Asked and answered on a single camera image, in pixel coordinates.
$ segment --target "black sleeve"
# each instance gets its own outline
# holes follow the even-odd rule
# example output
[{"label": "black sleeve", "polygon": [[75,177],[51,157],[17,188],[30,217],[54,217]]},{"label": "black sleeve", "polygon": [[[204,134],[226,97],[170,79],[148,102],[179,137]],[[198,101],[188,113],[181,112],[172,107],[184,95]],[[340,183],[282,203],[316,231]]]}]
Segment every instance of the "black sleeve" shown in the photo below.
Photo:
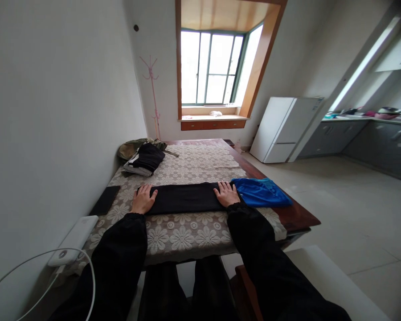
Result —
[{"label": "black sleeve", "polygon": [[264,320],[350,320],[285,255],[275,243],[273,227],[259,211],[236,203],[227,212],[233,242],[256,288]]},{"label": "black sleeve", "polygon": [[[126,320],[147,252],[146,219],[128,213],[107,230],[92,254],[96,294],[90,321]],[[49,318],[85,321],[92,300],[92,274],[85,266],[71,297]]]}]

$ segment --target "white lace tablecloth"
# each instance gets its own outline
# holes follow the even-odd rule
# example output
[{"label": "white lace tablecloth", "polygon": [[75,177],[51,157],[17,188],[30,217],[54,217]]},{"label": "white lace tablecloth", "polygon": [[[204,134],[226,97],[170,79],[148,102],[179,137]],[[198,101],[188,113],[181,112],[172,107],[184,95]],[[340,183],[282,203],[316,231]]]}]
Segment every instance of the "white lace tablecloth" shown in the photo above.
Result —
[{"label": "white lace tablecloth", "polygon": [[[169,145],[167,150],[179,157],[166,154],[165,159],[151,177],[122,173],[118,169],[109,186],[121,189],[107,215],[100,216],[83,250],[91,255],[106,230],[129,212],[135,190],[144,183],[159,185],[196,184],[202,182],[231,181],[246,177],[245,171],[224,146]],[[258,208],[273,226],[277,241],[286,238],[286,229],[271,208]],[[145,265],[165,261],[182,262],[201,259],[209,255],[235,253],[227,226],[227,213],[203,212],[153,215],[146,217],[147,255]],[[81,274],[87,260],[81,255],[65,268],[64,275]]]}]

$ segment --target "ceiling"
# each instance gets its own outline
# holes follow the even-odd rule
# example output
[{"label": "ceiling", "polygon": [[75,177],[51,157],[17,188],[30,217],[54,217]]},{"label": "ceiling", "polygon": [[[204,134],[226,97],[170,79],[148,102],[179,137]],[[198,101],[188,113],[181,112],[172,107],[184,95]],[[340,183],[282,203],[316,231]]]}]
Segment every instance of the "ceiling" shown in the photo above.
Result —
[{"label": "ceiling", "polygon": [[276,4],[240,0],[181,0],[181,27],[248,32]]}]

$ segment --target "countertop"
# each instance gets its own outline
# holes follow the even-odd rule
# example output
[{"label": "countertop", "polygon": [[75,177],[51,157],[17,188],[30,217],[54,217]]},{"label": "countertop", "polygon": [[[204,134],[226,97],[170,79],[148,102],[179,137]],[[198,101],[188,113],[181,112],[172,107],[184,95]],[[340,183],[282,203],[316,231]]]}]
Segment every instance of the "countertop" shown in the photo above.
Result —
[{"label": "countertop", "polygon": [[321,122],[345,122],[345,121],[366,121],[366,120],[373,120],[376,122],[380,123],[393,123],[393,124],[398,124],[401,125],[401,118],[397,117],[395,119],[378,119],[375,117],[367,117],[367,116],[362,116],[361,118],[347,118],[347,119],[326,119],[324,118]]}]

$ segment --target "black pants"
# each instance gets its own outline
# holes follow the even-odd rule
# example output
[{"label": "black pants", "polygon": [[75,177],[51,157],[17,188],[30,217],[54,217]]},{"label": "black pants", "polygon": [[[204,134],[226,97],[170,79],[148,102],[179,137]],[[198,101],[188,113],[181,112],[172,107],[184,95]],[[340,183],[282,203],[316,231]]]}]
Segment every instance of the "black pants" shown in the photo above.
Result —
[{"label": "black pants", "polygon": [[147,268],[138,321],[150,320],[238,321],[229,279],[220,258],[214,255],[196,261],[191,305],[178,283],[175,263]]}]

